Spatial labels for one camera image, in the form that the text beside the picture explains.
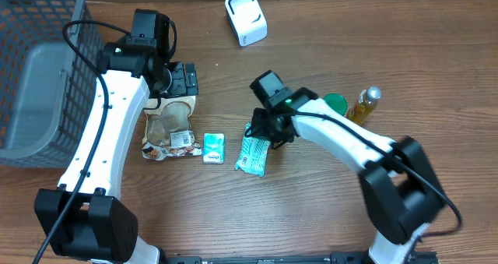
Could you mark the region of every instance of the teal and white package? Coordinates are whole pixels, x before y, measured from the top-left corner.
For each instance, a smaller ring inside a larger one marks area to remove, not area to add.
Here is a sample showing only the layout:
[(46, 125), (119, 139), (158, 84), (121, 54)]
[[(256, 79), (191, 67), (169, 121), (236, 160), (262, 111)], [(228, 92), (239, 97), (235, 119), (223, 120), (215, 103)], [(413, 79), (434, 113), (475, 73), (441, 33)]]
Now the teal and white package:
[[(249, 127), (251, 127), (251, 123), (247, 123), (244, 133)], [(239, 159), (235, 163), (235, 170), (241, 169), (248, 174), (263, 177), (269, 147), (270, 142), (268, 140), (243, 136), (242, 149), (240, 150)]]
[(223, 164), (225, 160), (225, 135), (204, 134), (204, 150), (202, 162), (207, 164)]

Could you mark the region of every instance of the green lid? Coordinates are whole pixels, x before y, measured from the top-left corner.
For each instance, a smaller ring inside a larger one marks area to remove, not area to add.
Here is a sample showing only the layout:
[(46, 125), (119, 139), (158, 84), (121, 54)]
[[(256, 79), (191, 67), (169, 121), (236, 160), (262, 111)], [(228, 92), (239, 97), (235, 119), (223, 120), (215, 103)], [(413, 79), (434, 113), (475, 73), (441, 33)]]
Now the green lid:
[(345, 112), (348, 110), (348, 102), (338, 93), (330, 93), (324, 97), (324, 100), (330, 108), (341, 116), (344, 116)]

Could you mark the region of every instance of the plastic basket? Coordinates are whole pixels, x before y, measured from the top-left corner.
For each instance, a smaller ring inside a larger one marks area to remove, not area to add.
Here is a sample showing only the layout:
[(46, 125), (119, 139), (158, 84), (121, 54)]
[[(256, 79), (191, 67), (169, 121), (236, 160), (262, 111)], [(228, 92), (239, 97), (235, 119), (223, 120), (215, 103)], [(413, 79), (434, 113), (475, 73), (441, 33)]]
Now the plastic basket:
[[(67, 167), (81, 139), (96, 77), (62, 39), (70, 20), (90, 19), (85, 0), (0, 0), (0, 164)], [(95, 61), (94, 25), (69, 30)]]

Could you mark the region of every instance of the wooden tabletop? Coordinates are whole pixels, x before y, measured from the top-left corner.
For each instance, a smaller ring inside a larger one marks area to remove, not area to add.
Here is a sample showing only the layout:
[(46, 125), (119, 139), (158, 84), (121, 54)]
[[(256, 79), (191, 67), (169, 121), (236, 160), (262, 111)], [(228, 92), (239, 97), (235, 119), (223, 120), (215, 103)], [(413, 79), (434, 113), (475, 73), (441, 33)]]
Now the wooden tabletop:
[[(498, 257), (498, 1), (323, 0), (262, 2), (268, 36), (240, 48), (222, 2), (91, 4), (94, 19), (130, 29), (136, 8), (177, 25), (174, 60), (194, 62), (200, 93), (191, 124), (226, 135), (226, 161), (144, 160), (145, 119), (124, 166), (122, 202), (139, 234), (167, 251), (202, 257), (316, 255), (363, 251), (374, 239), (356, 176), (297, 139), (268, 155), (263, 178), (235, 171), (244, 125), (260, 107), (249, 84), (272, 69), (293, 89), (361, 90), (383, 98), (372, 132), (419, 140), (447, 195), (464, 216), (456, 235), (428, 238), (420, 251), (441, 263), (495, 263)], [(118, 33), (102, 30), (104, 40)], [(28, 263), (44, 239), (33, 212), (39, 188), (64, 170), (0, 169), (0, 263)], [(449, 209), (431, 231), (454, 226)], [(45, 263), (71, 262), (50, 251)]]

